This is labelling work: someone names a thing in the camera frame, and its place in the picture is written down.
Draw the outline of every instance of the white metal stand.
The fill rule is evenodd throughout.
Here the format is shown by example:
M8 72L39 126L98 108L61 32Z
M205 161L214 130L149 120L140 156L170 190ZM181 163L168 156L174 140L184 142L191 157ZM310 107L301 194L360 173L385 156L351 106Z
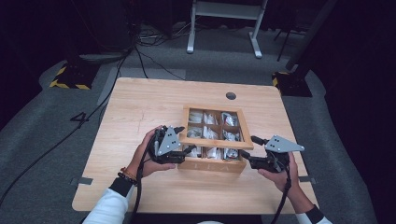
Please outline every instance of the white metal stand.
M197 0L193 0L191 9L191 30L189 36L189 43L187 45L187 52L194 52L195 16L199 15L256 21L254 32L249 32L248 37L250 39L250 43L253 47L256 58L261 58L262 52L260 51L260 47L257 43L256 37L257 33L259 32L260 25L262 24L262 16L264 15L266 5L267 0L262 0L261 6L244 6L225 3L200 2Z

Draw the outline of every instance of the hand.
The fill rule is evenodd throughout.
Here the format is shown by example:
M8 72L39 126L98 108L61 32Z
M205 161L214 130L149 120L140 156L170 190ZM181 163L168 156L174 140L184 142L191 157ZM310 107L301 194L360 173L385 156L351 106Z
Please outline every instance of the hand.
M298 182L298 169L297 163L294 159L294 155L292 152L289 152L289 166L290 166L290 178L291 178L291 187L299 186ZM272 180L275 183L275 186L283 192L286 184L286 179L288 178L286 171L282 171L281 173L271 173L264 169L258 170L259 174L265 176L265 178Z
M134 153L134 156L129 163L129 165L126 167L126 170L128 173L131 175L136 176L137 174L137 169L139 167L140 161L142 160L143 154L146 150L147 145L149 144L149 140L151 137L154 135L156 129L161 129L162 126L158 126L157 128L149 131L146 133L146 136L143 138L142 143L137 147L136 152ZM166 171L169 169L175 169L176 166L172 163L166 163L166 164L159 164L155 161L147 161L149 159L149 154L146 154L146 157L144 159L145 165L143 168L143 177L151 175L152 173L156 171Z

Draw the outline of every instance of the person's left hand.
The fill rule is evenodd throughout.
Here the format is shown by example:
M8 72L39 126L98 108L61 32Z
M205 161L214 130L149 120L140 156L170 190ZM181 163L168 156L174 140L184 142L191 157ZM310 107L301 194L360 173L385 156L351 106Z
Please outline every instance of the person's left hand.
M129 163L129 165L126 167L126 170L129 174L136 176L137 169L139 167L140 161L142 160L143 154L146 150L147 145L149 144L149 140L151 139L152 135L154 135L156 129L161 129L162 126L158 126L157 128L149 131L146 133L146 136L143 138L142 143L137 147L136 152L134 153L134 156ZM159 164L155 161L149 160L149 154L146 154L145 158L145 165L143 167L143 177L151 175L152 173L156 171L166 171L169 169L175 169L176 166L172 163L166 163L166 164Z

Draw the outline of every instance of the white sleeve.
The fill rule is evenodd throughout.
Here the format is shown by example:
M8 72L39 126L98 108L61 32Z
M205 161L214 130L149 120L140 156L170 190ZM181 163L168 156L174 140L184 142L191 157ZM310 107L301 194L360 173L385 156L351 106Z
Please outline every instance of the white sleeve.
M83 223L121 224L128 210L128 202L132 197L133 190L134 187L131 187L126 197L123 197L113 189L106 189L102 198L88 214Z
M317 208L315 207L306 213L296 214L300 224L332 224Z

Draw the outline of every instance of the chair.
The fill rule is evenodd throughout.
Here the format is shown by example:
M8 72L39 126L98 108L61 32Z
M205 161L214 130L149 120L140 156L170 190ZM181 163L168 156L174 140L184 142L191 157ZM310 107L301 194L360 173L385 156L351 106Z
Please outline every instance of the chair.
M305 35L317 17L318 13L319 9L317 8L284 8L282 10L282 16L279 17L281 28L279 33L274 38L274 41L277 40L282 32L287 34L285 40L283 41L279 55L277 56L277 62L279 62L280 57L282 56L283 49L285 48L289 39L289 35Z

